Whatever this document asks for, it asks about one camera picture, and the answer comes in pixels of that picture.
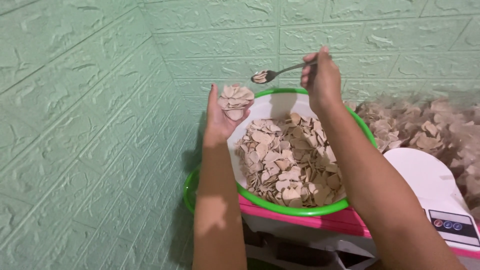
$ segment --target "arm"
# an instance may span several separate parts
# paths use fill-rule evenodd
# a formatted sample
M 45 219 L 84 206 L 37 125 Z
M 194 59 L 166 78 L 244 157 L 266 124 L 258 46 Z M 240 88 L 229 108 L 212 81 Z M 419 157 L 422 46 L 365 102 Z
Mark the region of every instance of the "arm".
M 323 47 L 302 86 L 342 170 L 351 205 L 369 228 L 383 263 L 393 269 L 464 269 L 430 224 L 410 186 L 372 146 L 341 100 L 338 67 Z
M 245 270 L 247 258 L 235 176 L 227 139 L 238 124 L 217 105 L 217 86 L 208 100 L 202 168 L 197 190 L 193 225 L 194 270 Z

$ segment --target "metal spoon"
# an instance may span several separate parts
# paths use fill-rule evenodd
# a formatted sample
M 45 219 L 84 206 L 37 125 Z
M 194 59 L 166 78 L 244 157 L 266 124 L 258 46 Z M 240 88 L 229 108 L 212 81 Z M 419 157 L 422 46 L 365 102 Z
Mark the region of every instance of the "metal spoon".
M 296 69 L 296 68 L 303 68 L 303 67 L 306 67 L 306 66 L 309 66 L 309 65 L 315 65 L 316 63 L 317 63 L 317 60 L 315 59 L 315 60 L 312 60 L 310 62 L 304 62 L 304 63 L 298 64 L 298 65 L 294 65 L 292 67 L 283 69 L 279 72 L 275 72 L 275 71 L 271 71 L 271 70 L 264 70 L 264 71 L 260 71 L 260 72 L 255 73 L 255 75 L 253 75 L 250 79 L 251 79 L 252 82 L 254 82 L 256 84 L 266 84 L 266 83 L 271 82 L 273 79 L 275 79 L 278 75 L 282 74 L 283 72 L 290 71 L 290 70 Z

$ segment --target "plastic bowl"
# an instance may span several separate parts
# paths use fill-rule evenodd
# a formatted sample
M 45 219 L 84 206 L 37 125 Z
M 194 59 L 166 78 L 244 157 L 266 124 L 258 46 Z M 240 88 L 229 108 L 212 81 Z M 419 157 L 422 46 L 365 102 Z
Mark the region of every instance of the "plastic bowl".
M 294 88 L 276 88 L 269 89 L 255 94 L 255 103 L 250 108 L 250 116 L 240 124 L 235 132 L 232 134 L 230 139 L 228 139 L 228 148 L 230 150 L 230 157 L 232 160 L 233 171 L 235 174 L 235 179 L 237 180 L 237 190 L 240 195 L 250 202 L 265 208 L 267 210 L 297 217 L 311 217 L 311 216 L 322 216 L 326 214 L 331 214 L 348 207 L 347 198 L 344 198 L 340 201 L 332 203 L 330 205 L 314 207 L 314 208 L 291 208 L 287 206 L 281 206 L 269 201 L 263 200 L 250 193 L 244 187 L 246 185 L 246 178 L 240 171 L 239 157 L 234 154 L 234 144 L 240 138 L 245 135 L 246 126 L 255 119 L 261 118 L 280 118 L 284 117 L 286 113 L 297 112 L 300 115 L 312 116 L 316 118 L 316 115 L 310 110 L 308 103 L 308 95 L 305 89 L 294 89 Z M 352 117 L 355 119 L 355 122 L 363 131 L 368 140 L 376 147 L 375 139 L 370 129 L 367 127 L 365 122 L 350 108 L 347 107 L 347 110 L 350 112 Z M 195 208 L 195 192 L 198 187 L 200 165 L 193 170 L 190 175 L 187 177 L 184 186 L 183 186 L 183 199 L 187 208 L 193 212 Z

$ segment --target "scale button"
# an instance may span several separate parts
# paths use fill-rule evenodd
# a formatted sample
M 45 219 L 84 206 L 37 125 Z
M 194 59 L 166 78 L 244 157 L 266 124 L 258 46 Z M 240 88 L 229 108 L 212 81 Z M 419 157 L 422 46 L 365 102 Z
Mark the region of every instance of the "scale button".
M 441 226 L 443 225 L 443 223 L 444 223 L 444 222 L 441 221 L 441 220 L 435 220 L 435 221 L 433 222 L 433 224 L 434 224 L 436 227 L 441 227 Z
M 457 231 L 460 231 L 462 229 L 462 225 L 460 223 L 454 223 L 453 228 Z
M 453 226 L 453 224 L 450 221 L 445 221 L 444 222 L 444 227 L 447 229 L 450 229 Z

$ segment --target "pink table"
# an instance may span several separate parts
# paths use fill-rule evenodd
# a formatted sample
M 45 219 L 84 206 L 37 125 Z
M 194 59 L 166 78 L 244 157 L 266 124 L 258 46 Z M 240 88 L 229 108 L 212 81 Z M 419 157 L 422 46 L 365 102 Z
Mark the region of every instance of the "pink table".
M 269 218 L 278 221 L 289 222 L 297 225 L 330 230 L 337 233 L 350 234 L 371 238 L 369 230 L 360 216 L 352 208 L 346 208 L 325 216 L 318 217 L 292 217 L 274 213 L 259 206 L 239 195 L 240 210 L 244 214 Z M 458 248 L 452 248 L 458 256 L 480 259 L 480 252 L 467 251 Z

